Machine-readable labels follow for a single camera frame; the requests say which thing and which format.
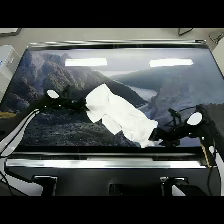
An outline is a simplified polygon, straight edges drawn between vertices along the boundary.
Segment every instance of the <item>white tissue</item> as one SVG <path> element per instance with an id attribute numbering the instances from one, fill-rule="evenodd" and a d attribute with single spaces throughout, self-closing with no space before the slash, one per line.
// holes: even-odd
<path id="1" fill-rule="evenodd" d="M 113 94 L 106 84 L 102 84 L 86 97 L 87 115 L 95 123 L 102 123 L 112 133 L 123 131 L 124 136 L 133 142 L 138 142 L 142 148 L 154 146 L 149 141 L 158 122 L 148 119 L 144 113 L 120 96 Z"/>

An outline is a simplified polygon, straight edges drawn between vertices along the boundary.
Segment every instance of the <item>sky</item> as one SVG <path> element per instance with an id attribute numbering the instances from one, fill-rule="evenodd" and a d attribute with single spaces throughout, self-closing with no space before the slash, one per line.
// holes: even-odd
<path id="1" fill-rule="evenodd" d="M 71 58 L 106 58 L 107 66 L 92 66 L 93 70 L 105 76 L 126 74 L 139 70 L 150 69 L 150 60 L 164 58 L 203 59 L 207 50 L 192 48 L 120 48 L 120 49 L 71 49 L 46 50 L 46 53 L 63 55 Z"/>

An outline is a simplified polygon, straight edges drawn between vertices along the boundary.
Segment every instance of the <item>glass surface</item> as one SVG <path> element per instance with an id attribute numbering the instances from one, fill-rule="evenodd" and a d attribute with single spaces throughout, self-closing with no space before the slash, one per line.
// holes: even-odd
<path id="1" fill-rule="evenodd" d="M 66 59 L 85 58 L 106 59 L 107 65 L 103 60 L 104 65 L 98 66 L 65 66 Z M 188 60 L 185 65 L 171 60 L 172 66 L 162 66 L 158 59 Z M 103 83 L 162 128 L 171 120 L 169 108 L 179 111 L 197 104 L 224 103 L 223 77 L 208 49 L 26 50 L 0 109 L 9 112 L 4 117 L 10 117 L 44 90 L 60 94 L 68 85 L 69 97 L 78 100 Z M 183 111 L 183 119 L 193 111 Z M 113 135 L 101 121 L 92 123 L 85 112 L 71 115 L 65 109 L 38 114 L 27 126 L 20 145 L 137 147 L 122 132 Z M 198 139 L 184 138 L 180 146 L 199 145 Z"/>

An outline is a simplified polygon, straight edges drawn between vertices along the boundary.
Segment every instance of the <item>white round cap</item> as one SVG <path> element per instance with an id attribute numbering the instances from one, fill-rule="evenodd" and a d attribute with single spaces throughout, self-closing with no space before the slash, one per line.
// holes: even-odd
<path id="1" fill-rule="evenodd" d="M 190 125 L 197 125 L 202 120 L 202 114 L 199 112 L 193 113 L 189 119 L 187 120 L 187 123 Z"/>
<path id="2" fill-rule="evenodd" d="M 57 99 L 59 97 L 59 95 L 54 90 L 48 90 L 47 94 L 52 99 Z"/>

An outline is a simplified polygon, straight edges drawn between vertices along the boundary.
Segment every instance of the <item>white device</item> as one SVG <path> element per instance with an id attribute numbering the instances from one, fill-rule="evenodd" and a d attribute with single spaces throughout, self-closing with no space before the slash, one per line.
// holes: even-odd
<path id="1" fill-rule="evenodd" d="M 11 45 L 0 46 L 0 102 L 21 57 Z"/>

